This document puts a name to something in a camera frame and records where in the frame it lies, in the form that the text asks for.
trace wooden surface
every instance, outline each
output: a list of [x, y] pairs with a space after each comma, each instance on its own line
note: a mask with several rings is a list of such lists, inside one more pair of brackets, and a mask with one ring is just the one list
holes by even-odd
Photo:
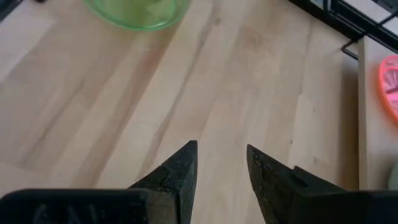
[[133, 32], [81, 1], [0, 23], [0, 190], [124, 188], [197, 139], [193, 223], [262, 223], [246, 144], [358, 187], [358, 64], [286, 0], [193, 0]]
[[398, 127], [377, 95], [379, 65], [394, 54], [369, 37], [359, 42], [359, 187], [386, 189], [398, 162]]

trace green glass bowl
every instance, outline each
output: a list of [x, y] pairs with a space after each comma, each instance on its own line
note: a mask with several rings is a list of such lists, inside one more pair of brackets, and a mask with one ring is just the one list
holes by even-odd
[[190, 0], [83, 0], [108, 22], [132, 30], [168, 27], [181, 19]]

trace red circular object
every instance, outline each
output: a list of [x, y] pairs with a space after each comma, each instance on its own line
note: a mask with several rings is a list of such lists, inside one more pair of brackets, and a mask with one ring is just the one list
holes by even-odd
[[398, 55], [381, 62], [377, 84], [381, 103], [398, 126]]

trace light wood countertop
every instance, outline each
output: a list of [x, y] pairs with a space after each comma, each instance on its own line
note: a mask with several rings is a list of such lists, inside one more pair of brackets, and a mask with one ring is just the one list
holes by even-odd
[[286, 0], [193, 0], [133, 32], [79, 0], [0, 23], [0, 193], [123, 188], [198, 140], [192, 223], [263, 223], [246, 144], [358, 188], [358, 63]]

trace black wire rack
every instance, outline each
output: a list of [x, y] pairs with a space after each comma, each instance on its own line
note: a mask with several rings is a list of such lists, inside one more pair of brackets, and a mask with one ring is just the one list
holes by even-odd
[[338, 32], [347, 36], [350, 41], [343, 45], [341, 50], [356, 60], [358, 59], [358, 55], [348, 50], [347, 47], [353, 43], [356, 43], [364, 36], [372, 38], [376, 42], [379, 42], [381, 45], [398, 54], [398, 36], [383, 26], [385, 23], [389, 22], [392, 18], [398, 15], [396, 5], [393, 5], [392, 7], [391, 4], [391, 2], [397, 0], [389, 0], [389, 4], [386, 4], [386, 0], [373, 0], [392, 13], [380, 22], [376, 22], [343, 0], [289, 1], [308, 12], [313, 17], [316, 17]]

